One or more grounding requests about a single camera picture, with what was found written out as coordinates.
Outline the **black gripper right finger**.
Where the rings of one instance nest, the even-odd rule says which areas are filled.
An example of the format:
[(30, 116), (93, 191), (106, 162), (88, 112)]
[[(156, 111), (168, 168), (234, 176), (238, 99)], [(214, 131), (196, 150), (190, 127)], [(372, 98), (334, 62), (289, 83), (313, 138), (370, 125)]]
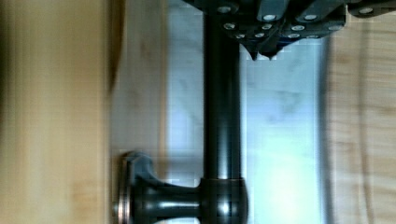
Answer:
[(303, 38), (322, 38), (346, 25), (347, 13), (367, 19), (395, 10), (395, 0), (270, 0), (276, 32), (270, 57)]

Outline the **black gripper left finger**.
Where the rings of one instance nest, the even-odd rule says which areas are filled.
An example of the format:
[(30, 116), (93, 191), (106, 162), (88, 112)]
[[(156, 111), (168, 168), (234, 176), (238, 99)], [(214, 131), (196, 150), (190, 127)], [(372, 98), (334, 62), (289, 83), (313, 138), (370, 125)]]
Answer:
[(289, 0), (183, 0), (212, 17), (220, 29), (245, 47), (251, 58), (269, 59), (287, 43), (282, 29)]

